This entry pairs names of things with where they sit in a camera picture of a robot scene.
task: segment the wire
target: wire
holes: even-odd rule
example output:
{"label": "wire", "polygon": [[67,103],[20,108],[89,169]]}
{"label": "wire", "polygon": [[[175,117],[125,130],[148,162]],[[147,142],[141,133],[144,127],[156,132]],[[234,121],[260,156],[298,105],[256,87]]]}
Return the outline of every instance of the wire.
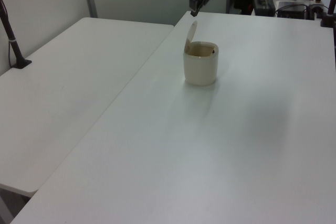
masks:
{"label": "wire", "polygon": [[305,9],[304,11],[306,11],[306,10],[307,10],[307,8],[309,7],[308,5],[305,5],[305,4],[297,4],[297,5],[286,5],[286,6],[283,6],[283,7],[279,8],[279,9],[277,9],[277,10],[275,11],[275,13],[277,14],[277,13],[278,13],[278,11],[280,11],[280,10],[288,9],[288,8],[295,7],[295,6],[305,6],[305,7],[306,7],[306,9]]}
{"label": "wire", "polygon": [[8,42],[8,62],[9,62],[9,67],[12,68],[12,64],[10,63],[11,61],[11,53],[10,53],[10,42]]}

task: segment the white table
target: white table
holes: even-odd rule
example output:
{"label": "white table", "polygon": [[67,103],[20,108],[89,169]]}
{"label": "white table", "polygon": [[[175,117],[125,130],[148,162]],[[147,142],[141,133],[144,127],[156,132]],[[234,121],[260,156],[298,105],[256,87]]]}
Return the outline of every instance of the white table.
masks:
{"label": "white table", "polygon": [[336,222],[332,30],[196,19],[215,84],[184,81],[186,13],[13,224]]}
{"label": "white table", "polygon": [[84,18],[0,77],[0,188],[31,197],[172,30]]}

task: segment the floor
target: floor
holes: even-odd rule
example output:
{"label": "floor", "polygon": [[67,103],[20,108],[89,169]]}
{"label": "floor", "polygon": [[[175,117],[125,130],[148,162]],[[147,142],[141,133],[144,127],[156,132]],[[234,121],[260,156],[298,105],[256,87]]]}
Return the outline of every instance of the floor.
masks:
{"label": "floor", "polygon": [[[22,210],[22,208],[30,200],[30,198],[28,197],[3,189],[0,189],[0,197],[7,207],[7,209],[0,209],[0,213],[7,212],[7,210],[9,210],[10,214],[13,217],[17,216],[18,213]],[[7,216],[0,215],[0,224],[9,224],[8,219],[11,219],[11,217],[8,217],[8,215]]]}

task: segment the black pole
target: black pole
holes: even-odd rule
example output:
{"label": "black pole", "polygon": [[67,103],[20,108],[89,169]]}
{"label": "black pole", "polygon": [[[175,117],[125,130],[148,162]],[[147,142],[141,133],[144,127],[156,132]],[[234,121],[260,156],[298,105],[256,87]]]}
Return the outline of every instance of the black pole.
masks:
{"label": "black pole", "polygon": [[334,10],[336,6],[336,0],[330,0],[329,9],[327,13],[323,13],[321,26],[322,27],[334,27],[335,17]]}
{"label": "black pole", "polygon": [[0,0],[0,18],[7,33],[9,43],[11,44],[13,52],[16,57],[16,64],[13,65],[13,68],[23,69],[25,66],[29,65],[32,61],[26,60],[25,58],[23,58],[21,54],[19,45],[16,41],[12,27],[9,23],[7,10],[3,0]]}

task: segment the open lid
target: open lid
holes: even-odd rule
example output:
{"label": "open lid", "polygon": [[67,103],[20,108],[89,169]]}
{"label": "open lid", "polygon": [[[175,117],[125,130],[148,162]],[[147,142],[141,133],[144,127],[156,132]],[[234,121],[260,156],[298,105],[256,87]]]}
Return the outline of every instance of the open lid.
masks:
{"label": "open lid", "polygon": [[185,46],[184,46],[184,52],[187,52],[188,49],[189,49],[189,46],[190,46],[190,43],[191,41],[193,40],[194,38],[194,35],[195,35],[195,32],[196,32],[196,28],[197,28],[197,21],[195,21],[190,29],[189,29],[189,33],[188,33],[188,36],[187,36],[187,40],[185,42]]}

